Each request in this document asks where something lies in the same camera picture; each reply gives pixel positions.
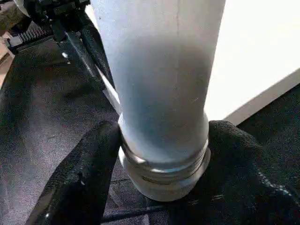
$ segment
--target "white surface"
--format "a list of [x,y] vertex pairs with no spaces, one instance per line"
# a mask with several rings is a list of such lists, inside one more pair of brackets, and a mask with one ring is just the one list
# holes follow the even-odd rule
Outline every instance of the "white surface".
[[300,83],[299,67],[299,0],[227,0],[206,98],[209,120],[241,123]]

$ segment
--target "black cloth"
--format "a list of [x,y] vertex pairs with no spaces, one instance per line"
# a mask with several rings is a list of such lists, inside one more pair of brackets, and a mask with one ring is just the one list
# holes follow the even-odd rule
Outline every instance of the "black cloth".
[[[83,142],[102,146],[89,137],[101,139],[118,132],[114,126],[118,115],[79,71],[67,64],[53,41],[16,56],[0,91],[0,224],[25,224],[42,191],[47,191],[48,185],[44,187],[55,168],[72,150]],[[110,124],[106,132],[103,121]],[[175,202],[156,202],[141,195],[117,161],[102,223],[300,223],[297,189],[254,137],[228,122],[211,121],[209,139],[212,156],[207,171],[188,196]],[[71,184],[84,182],[86,176],[76,173],[75,169],[64,176],[73,174]],[[69,193],[68,187],[62,193]],[[98,211],[94,218],[100,220],[101,206]]]
[[0,90],[0,224],[25,224],[59,163],[117,113],[53,40],[15,56]]

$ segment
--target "black glove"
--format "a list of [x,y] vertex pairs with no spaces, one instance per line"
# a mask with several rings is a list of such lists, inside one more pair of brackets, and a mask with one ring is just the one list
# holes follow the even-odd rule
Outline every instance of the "black glove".
[[99,225],[120,147],[118,124],[87,132],[47,182],[27,225]]

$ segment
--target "pvc pipe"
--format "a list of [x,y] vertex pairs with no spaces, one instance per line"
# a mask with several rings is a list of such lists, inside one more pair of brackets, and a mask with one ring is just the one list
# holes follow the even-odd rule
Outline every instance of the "pvc pipe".
[[205,171],[203,111],[224,0],[92,0],[120,98],[121,163],[158,201],[188,194]]

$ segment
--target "gloved finger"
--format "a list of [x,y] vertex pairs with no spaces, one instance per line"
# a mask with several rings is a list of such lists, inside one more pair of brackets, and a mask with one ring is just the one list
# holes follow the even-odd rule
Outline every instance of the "gloved finger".
[[87,132],[55,169],[26,224],[100,224],[119,147],[117,123]]
[[224,160],[236,163],[259,157],[262,147],[252,135],[228,121],[213,120],[209,125],[209,146]]

